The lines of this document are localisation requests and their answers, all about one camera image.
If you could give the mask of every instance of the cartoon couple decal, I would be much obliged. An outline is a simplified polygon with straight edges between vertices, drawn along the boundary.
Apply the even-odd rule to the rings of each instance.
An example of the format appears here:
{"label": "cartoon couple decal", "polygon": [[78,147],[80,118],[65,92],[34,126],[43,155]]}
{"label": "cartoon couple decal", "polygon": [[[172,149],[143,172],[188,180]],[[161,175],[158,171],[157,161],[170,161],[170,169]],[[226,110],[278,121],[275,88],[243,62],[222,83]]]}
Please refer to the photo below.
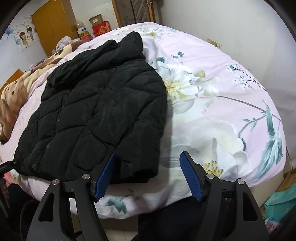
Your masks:
{"label": "cartoon couple decal", "polygon": [[[35,42],[35,40],[33,38],[33,34],[32,34],[32,28],[31,27],[27,28],[27,32],[30,35],[30,38],[32,39],[32,41]],[[29,47],[25,32],[20,33],[20,39],[22,40],[23,45],[25,45],[26,47]]]}

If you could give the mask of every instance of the brown blanket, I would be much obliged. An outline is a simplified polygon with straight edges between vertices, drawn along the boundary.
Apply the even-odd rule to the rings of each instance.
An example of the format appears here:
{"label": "brown blanket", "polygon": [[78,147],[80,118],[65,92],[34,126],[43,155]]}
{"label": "brown blanket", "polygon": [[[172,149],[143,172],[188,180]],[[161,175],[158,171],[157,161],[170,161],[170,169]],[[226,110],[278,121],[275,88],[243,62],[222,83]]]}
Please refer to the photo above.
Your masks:
{"label": "brown blanket", "polygon": [[26,72],[18,80],[10,83],[4,88],[0,100],[1,143],[5,143],[10,139],[12,129],[17,120],[17,115],[25,104],[31,86],[35,80],[47,70],[54,67],[67,54],[75,51],[78,46],[83,43],[84,41],[77,41],[64,47],[59,52],[37,65],[32,70]]}

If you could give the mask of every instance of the black puffer jacket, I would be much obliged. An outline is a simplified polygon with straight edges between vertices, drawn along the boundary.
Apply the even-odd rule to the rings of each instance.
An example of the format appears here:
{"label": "black puffer jacket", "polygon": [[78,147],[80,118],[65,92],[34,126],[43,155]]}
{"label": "black puffer jacket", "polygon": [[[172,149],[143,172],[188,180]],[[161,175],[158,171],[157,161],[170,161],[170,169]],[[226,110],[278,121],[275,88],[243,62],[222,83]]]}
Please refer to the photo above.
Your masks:
{"label": "black puffer jacket", "polygon": [[140,35],[109,40],[57,67],[24,130],[20,174],[75,180],[115,152],[117,177],[147,181],[158,171],[166,89],[145,62]]}

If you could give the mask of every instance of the human hand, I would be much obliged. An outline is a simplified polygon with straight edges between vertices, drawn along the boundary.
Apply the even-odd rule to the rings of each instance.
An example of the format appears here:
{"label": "human hand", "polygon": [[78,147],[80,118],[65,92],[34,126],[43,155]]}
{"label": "human hand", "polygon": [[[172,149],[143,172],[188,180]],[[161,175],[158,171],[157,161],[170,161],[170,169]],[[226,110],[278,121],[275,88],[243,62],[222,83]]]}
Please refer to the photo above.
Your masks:
{"label": "human hand", "polygon": [[0,178],[0,188],[2,190],[4,198],[7,200],[9,198],[8,187],[6,186],[6,180],[4,178]]}

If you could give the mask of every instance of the white wall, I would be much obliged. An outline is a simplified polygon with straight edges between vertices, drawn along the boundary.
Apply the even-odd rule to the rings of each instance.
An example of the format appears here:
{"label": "white wall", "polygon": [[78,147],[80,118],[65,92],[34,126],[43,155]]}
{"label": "white wall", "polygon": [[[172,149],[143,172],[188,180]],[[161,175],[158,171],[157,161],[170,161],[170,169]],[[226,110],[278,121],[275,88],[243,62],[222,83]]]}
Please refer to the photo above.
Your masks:
{"label": "white wall", "polygon": [[156,0],[163,25],[212,39],[265,86],[296,165],[296,42],[264,0]]}
{"label": "white wall", "polygon": [[109,21],[111,29],[118,28],[111,0],[70,0],[76,19],[82,21],[90,33],[93,33],[89,19],[98,14]]}
{"label": "white wall", "polygon": [[[19,24],[21,18],[31,15],[38,10],[48,0],[31,0],[13,19],[11,25]],[[46,54],[40,44],[36,41],[23,52],[16,45],[13,38],[0,41],[0,86],[2,86],[8,78],[17,70],[27,71],[30,65],[46,58]]]}

